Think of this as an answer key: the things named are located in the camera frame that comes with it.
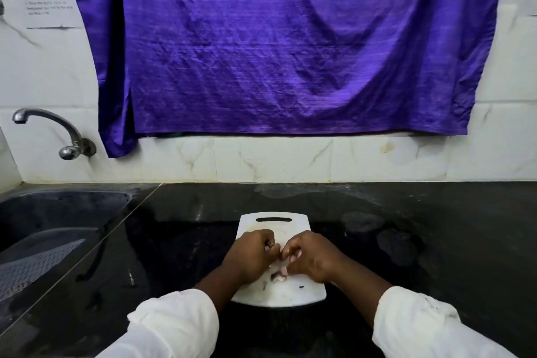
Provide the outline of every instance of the hand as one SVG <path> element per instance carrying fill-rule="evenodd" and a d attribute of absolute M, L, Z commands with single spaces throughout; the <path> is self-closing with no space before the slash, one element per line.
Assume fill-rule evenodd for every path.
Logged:
<path fill-rule="evenodd" d="M 222 265 L 237 269 L 244 284 L 255 282 L 278 259 L 280 244 L 269 229 L 245 232 L 235 240 Z"/>
<path fill-rule="evenodd" d="M 285 244 L 280 259 L 287 258 L 287 274 L 305 274 L 317 283 L 326 283 L 334 280 L 346 256 L 324 236 L 304 231 Z"/>

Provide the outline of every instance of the white wall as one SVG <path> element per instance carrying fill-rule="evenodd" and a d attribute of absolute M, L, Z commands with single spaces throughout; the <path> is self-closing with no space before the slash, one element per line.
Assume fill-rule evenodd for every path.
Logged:
<path fill-rule="evenodd" d="M 453 181 L 537 179 L 537 17 L 515 17 L 519 0 L 500 0 L 498 26 L 468 136 L 186 137 L 140 140 L 108 159 L 97 132 L 97 80 L 84 30 L 27 30 L 13 0 L 0 23 L 0 126 L 27 182 L 131 181 Z M 98 146 L 73 161 L 56 124 L 11 122 L 19 107 L 68 118 Z"/>
<path fill-rule="evenodd" d="M 8 144 L 0 129 L 0 192 L 9 190 L 21 182 L 17 166 L 11 157 Z"/>

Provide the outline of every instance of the faucet spout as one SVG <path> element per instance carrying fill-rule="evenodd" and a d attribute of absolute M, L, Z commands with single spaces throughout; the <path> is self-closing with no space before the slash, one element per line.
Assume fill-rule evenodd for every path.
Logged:
<path fill-rule="evenodd" d="M 90 139 L 82 137 L 80 132 L 70 121 L 48 110 L 39 108 L 21 108 L 13 114 L 13 121 L 15 123 L 24 124 L 28 121 L 30 116 L 40 116 L 50 119 L 51 121 L 62 125 L 65 130 L 67 130 L 71 137 L 72 146 L 63 147 L 60 150 L 60 157 L 64 160 L 75 159 L 80 156 L 80 154 L 90 157 L 97 151 L 95 143 Z"/>

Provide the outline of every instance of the white shirt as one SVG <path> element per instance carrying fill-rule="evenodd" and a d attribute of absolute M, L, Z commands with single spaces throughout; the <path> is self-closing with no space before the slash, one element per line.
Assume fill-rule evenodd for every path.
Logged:
<path fill-rule="evenodd" d="M 127 332 L 98 358 L 208 358 L 214 351 L 218 314 L 201 290 L 146 300 L 127 318 Z M 450 304 L 401 287 L 379 300 L 373 342 L 387 358 L 516 358 L 461 323 Z"/>

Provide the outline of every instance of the black granite countertop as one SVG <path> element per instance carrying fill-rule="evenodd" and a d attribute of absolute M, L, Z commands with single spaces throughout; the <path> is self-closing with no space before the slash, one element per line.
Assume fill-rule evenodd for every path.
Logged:
<path fill-rule="evenodd" d="M 177 184 L 138 195 L 85 255 L 22 291 L 0 357 L 97 355 L 140 302 L 216 267 L 240 215 L 260 211 L 308 215 L 312 230 L 393 284 L 453 304 L 521 358 L 537 353 L 535 183 Z M 382 357 L 344 295 L 326 290 L 305 307 L 230 303 L 213 356 Z"/>

